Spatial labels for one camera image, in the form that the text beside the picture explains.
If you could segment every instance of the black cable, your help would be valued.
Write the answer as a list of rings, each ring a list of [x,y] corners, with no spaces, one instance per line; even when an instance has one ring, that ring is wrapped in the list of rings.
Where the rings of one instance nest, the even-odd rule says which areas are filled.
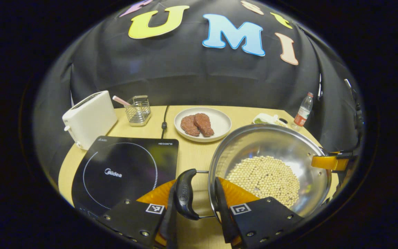
[[[169,109],[169,105],[165,109],[165,114],[164,114],[164,122],[162,123],[162,136],[161,139],[164,139],[164,131],[167,129],[167,122],[165,121],[165,117],[167,117],[167,110]]]

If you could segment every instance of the white toaster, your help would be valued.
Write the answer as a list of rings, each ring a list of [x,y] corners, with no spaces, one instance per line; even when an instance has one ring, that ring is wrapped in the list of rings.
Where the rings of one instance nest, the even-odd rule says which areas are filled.
[[[99,136],[105,136],[117,121],[108,91],[94,93],[83,99],[64,115],[65,128],[77,147],[88,150]]]

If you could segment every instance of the metal pot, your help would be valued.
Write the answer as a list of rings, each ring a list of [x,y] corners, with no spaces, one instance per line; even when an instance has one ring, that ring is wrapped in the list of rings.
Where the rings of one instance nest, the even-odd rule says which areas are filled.
[[[289,165],[300,181],[299,199],[290,210],[301,217],[313,213],[328,194],[331,172],[311,166],[313,156],[325,156],[324,152],[308,138],[291,129],[272,124],[252,124],[231,132],[220,143],[211,161],[209,172],[191,169],[183,172],[175,185],[175,204],[178,212],[188,219],[201,219],[192,207],[191,179],[197,173],[209,173],[208,194],[216,218],[216,177],[226,178],[230,170],[242,159],[254,156],[273,156]]]

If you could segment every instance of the induction cooktop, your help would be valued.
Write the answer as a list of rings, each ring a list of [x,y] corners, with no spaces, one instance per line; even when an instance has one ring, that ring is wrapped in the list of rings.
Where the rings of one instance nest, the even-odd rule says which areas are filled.
[[[174,180],[178,147],[176,139],[98,137],[73,179],[75,208],[96,219],[120,201]]]

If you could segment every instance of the screw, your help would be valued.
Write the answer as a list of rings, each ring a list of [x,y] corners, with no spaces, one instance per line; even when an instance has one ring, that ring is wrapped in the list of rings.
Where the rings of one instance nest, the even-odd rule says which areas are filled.
[[[147,232],[147,231],[145,231],[145,230],[142,230],[142,231],[141,231],[141,235],[143,235],[143,236],[149,236],[150,233]]]

